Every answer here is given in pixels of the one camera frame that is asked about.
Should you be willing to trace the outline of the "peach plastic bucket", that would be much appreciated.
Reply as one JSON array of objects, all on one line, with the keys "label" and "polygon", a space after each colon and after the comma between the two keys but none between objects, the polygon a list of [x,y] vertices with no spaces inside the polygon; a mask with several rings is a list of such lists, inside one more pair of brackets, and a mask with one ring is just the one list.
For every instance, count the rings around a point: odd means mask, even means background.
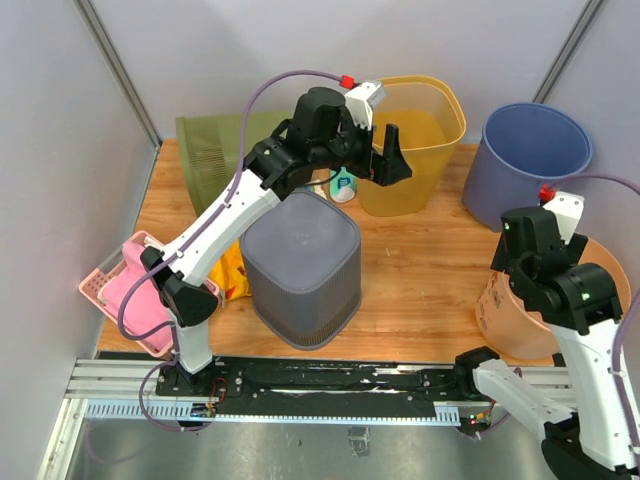
[{"label": "peach plastic bucket", "polygon": [[[596,263],[607,270],[616,284],[622,308],[629,308],[631,287],[613,254],[590,239],[580,261]],[[541,361],[560,352],[557,341],[541,315],[524,309],[523,301],[512,293],[509,277],[503,272],[491,273],[477,301],[475,317],[488,344],[503,357]]]}]

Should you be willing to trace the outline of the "grey plastic basket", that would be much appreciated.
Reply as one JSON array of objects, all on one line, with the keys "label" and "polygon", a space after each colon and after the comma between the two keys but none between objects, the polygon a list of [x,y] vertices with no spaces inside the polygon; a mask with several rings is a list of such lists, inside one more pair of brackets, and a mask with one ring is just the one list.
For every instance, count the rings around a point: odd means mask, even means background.
[{"label": "grey plastic basket", "polygon": [[287,344],[316,350],[358,311],[361,234],[339,208],[297,191],[239,239],[253,307]]}]

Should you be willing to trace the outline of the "green mesh basket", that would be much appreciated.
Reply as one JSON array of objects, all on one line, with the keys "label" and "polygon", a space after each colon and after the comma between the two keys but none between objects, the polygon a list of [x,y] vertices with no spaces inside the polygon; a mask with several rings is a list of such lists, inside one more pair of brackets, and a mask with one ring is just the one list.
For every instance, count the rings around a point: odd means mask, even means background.
[{"label": "green mesh basket", "polygon": [[196,215],[201,215],[232,180],[241,126],[240,114],[175,119],[181,167]]}]

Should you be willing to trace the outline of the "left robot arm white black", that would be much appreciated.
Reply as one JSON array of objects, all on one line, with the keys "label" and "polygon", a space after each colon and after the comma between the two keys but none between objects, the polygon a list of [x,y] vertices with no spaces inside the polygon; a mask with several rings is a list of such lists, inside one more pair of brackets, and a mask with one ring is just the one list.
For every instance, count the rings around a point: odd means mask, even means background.
[{"label": "left robot arm white black", "polygon": [[143,251],[145,277],[169,314],[171,365],[190,394],[203,395],[214,383],[208,320],[218,300],[204,282],[235,240],[318,169],[346,169],[382,187],[411,177],[396,125],[386,126],[380,151],[373,146],[373,111],[385,95],[379,81],[360,83],[345,93],[309,89],[299,97],[292,117],[241,155],[233,180],[180,237],[161,249]]}]

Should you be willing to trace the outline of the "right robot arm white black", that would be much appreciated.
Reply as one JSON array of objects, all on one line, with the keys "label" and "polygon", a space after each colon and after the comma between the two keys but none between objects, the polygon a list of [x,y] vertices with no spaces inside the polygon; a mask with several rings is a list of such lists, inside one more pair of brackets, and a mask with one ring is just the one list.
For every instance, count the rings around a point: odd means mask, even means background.
[{"label": "right robot arm white black", "polygon": [[526,427],[558,479],[633,479],[639,474],[639,424],[623,377],[623,310],[612,276],[579,258],[583,204],[557,201],[501,216],[491,267],[509,277],[528,311],[541,314],[564,358],[576,406],[545,396],[493,350],[455,359],[453,387],[466,400],[487,397]]}]

